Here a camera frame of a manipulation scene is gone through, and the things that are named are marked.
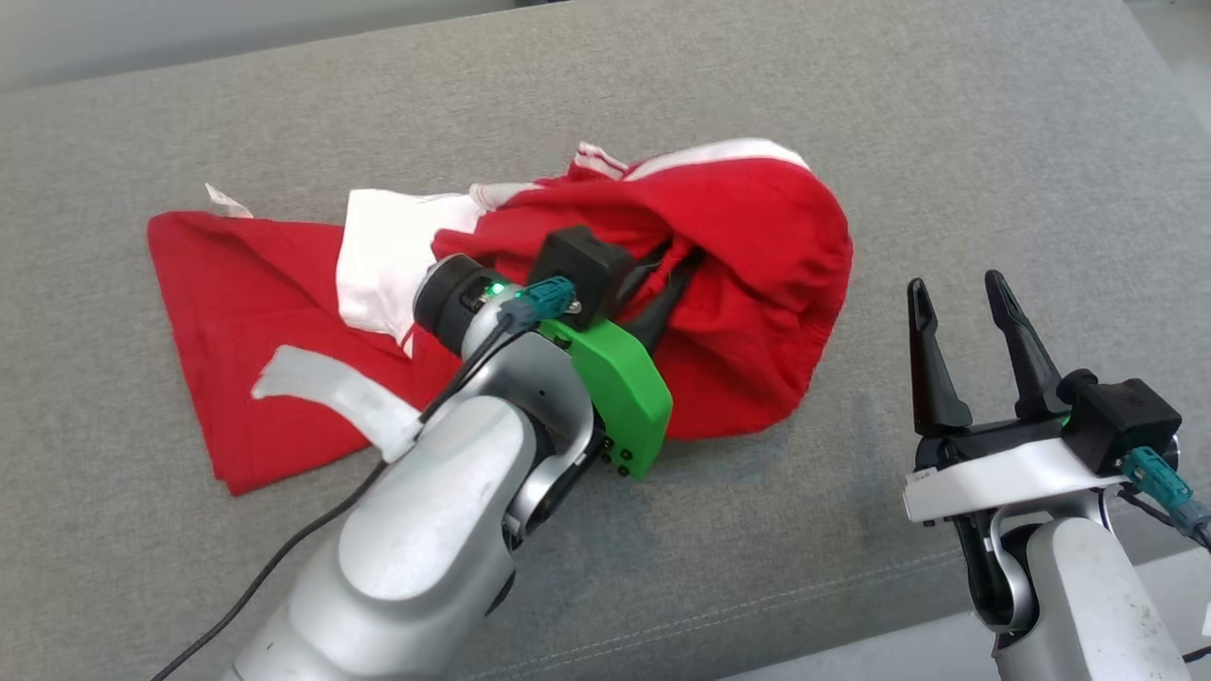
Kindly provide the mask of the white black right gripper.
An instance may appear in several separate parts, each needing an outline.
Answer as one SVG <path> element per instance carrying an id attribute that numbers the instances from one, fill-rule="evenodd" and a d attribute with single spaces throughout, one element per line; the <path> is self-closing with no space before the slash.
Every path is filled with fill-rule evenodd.
<path id="1" fill-rule="evenodd" d="M 983 284 L 995 327 L 1003 333 L 1018 397 L 1015 414 L 1038 422 L 1064 414 L 1061 377 L 1003 271 Z M 951 520 L 989 509 L 1101 490 L 1127 479 L 1114 469 L 1091 471 L 1061 437 L 1060 419 L 1034 424 L 1004 420 L 972 427 L 972 410 L 957 396 L 941 347 L 939 316 L 922 277 L 907 290 L 914 430 L 922 437 L 913 473 L 905 477 L 911 521 Z"/>

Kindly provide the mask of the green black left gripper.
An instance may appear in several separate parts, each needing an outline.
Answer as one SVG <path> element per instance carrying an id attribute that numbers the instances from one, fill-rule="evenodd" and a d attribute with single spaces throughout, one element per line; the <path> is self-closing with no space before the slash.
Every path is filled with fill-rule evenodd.
<path id="1" fill-rule="evenodd" d="M 540 420 L 572 462 L 612 460 L 647 475 L 662 448 L 672 396 L 653 357 L 705 257 L 690 248 L 627 322 L 613 322 L 666 261 L 666 238 L 627 253 L 543 253 L 527 284 L 467 254 L 427 268 L 412 307 L 417 324 L 463 357 L 438 406 L 493 393 Z"/>

